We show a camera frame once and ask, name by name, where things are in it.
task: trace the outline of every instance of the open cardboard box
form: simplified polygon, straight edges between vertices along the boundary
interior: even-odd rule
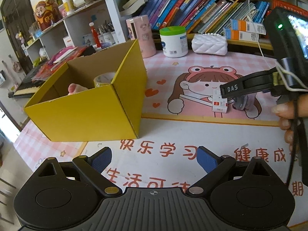
[[[98,75],[116,72],[94,87]],[[35,93],[25,112],[53,142],[136,139],[147,82],[138,41],[128,41],[60,67]],[[71,83],[89,90],[68,95]]]

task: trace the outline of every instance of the pink cylindrical container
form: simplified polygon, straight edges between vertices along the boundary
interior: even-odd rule
[[[134,17],[126,20],[129,37],[131,40],[138,39],[143,58],[156,54],[156,48],[147,15]]]

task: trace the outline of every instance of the tile floor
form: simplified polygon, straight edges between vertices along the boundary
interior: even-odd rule
[[[0,214],[3,218],[14,223],[12,225],[0,220],[0,231],[18,231],[21,225],[13,209],[13,199],[18,190],[32,175],[32,171],[13,147],[13,143],[7,141],[0,152],[3,156],[3,165],[0,167],[0,178],[16,187],[16,189],[13,189],[5,183],[0,182],[0,190],[3,192],[6,192],[5,190],[12,192],[12,197],[10,198],[0,195],[0,201],[7,204],[7,206],[0,204]]]

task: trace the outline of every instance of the human hand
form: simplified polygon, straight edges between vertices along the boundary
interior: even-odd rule
[[[272,108],[272,112],[280,117],[279,127],[285,132],[285,142],[290,144],[289,149],[293,149],[293,131],[291,128],[290,119],[294,119],[294,106],[293,102],[279,104]],[[298,99],[298,117],[308,117],[308,94],[301,95]]]

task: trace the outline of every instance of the white string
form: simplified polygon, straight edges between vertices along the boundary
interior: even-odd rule
[[[249,13],[250,18],[252,18],[251,12],[250,12],[250,0],[248,0],[248,13]],[[254,31],[257,34],[256,26],[255,26],[254,23],[253,23],[253,26],[254,26]],[[258,41],[258,46],[259,46],[261,55],[263,56],[263,59],[265,60],[265,62],[268,65],[268,67],[271,68],[271,66],[267,62],[266,58],[264,57],[264,54],[262,52],[262,49],[261,49],[259,41]],[[276,69],[277,69],[279,75],[281,76],[281,79],[282,79],[282,81],[283,81],[283,83],[284,83],[284,85],[285,85],[287,90],[292,91],[292,92],[308,92],[308,87],[301,81],[301,79],[299,79],[294,73],[285,70],[280,65],[280,63],[278,61],[276,62]],[[290,88],[283,74],[291,75],[304,89],[293,89],[293,88]]]

